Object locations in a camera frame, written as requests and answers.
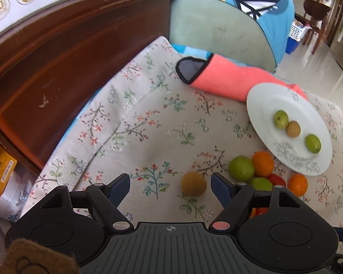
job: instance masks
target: blue basket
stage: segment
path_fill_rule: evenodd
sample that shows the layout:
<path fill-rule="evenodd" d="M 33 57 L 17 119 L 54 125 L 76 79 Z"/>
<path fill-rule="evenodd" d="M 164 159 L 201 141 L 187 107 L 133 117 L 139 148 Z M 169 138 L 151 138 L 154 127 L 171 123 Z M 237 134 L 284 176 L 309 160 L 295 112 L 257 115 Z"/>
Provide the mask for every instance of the blue basket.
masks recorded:
<path fill-rule="evenodd" d="M 286 46 L 286 54 L 291 54 L 295 51 L 295 49 L 299 46 L 300 41 L 293 40 L 292 38 L 288 37 L 287 39 L 287 46 Z"/>

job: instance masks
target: wooden cabinet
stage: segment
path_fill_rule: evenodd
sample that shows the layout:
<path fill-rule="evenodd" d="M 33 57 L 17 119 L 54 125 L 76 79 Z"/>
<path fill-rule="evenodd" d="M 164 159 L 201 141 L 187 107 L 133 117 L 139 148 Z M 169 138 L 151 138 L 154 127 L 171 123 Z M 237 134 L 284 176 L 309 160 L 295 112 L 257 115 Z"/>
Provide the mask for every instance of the wooden cabinet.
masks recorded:
<path fill-rule="evenodd" d="M 169 15 L 170 0 L 68 0 L 3 34 L 0 142 L 38 174 L 89 98 L 169 35 Z"/>

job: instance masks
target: oven mitt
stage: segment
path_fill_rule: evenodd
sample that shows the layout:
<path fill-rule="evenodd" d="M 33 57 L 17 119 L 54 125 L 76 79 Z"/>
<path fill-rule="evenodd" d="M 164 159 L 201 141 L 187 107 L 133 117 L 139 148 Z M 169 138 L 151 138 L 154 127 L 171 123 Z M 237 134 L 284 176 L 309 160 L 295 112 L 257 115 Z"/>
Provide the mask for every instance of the oven mitt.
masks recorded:
<path fill-rule="evenodd" d="M 75 258 L 25 239 L 15 240 L 0 274 L 80 274 Z"/>
<path fill-rule="evenodd" d="M 211 54 L 207 60 L 191 56 L 183 58 L 177 63 L 176 71 L 179 78 L 191 87 L 241 102 L 247 101 L 253 86 L 263 82 L 283 85 L 307 100 L 298 85 L 286 84 L 260 68 L 240 67 L 218 54 Z"/>

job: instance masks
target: plush toy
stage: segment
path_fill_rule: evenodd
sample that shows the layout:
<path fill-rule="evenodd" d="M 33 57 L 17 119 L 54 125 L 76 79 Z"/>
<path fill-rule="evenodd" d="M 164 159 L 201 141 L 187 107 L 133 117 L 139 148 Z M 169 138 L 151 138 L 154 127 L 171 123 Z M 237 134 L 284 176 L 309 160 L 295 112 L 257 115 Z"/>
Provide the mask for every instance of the plush toy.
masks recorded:
<path fill-rule="evenodd" d="M 75 258 L 26 239 L 13 241 L 0 274 L 80 274 Z"/>
<path fill-rule="evenodd" d="M 186 173 L 180 186 L 182 192 L 189 197 L 199 197 L 207 190 L 207 182 L 198 172 Z"/>

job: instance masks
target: red tomato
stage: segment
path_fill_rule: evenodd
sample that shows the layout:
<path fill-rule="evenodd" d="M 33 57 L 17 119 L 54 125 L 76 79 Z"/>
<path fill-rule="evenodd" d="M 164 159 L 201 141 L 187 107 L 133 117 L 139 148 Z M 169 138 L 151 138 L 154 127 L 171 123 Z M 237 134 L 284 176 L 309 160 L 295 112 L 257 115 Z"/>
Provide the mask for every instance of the red tomato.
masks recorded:
<path fill-rule="evenodd" d="M 256 208 L 253 208 L 253 209 L 252 209 L 252 213 L 251 213 L 250 216 L 249 216 L 249 219 L 252 219 L 253 217 L 255 217 L 256 212 L 257 212 L 257 209 L 256 209 Z"/>
<path fill-rule="evenodd" d="M 255 216 L 267 213 L 267 211 L 268 211 L 268 207 L 266 207 L 266 208 L 257 208 L 257 210 L 255 212 Z"/>
<path fill-rule="evenodd" d="M 284 186 L 286 187 L 286 182 L 281 176 L 271 174 L 267 177 L 267 179 L 274 185 L 274 186 Z"/>

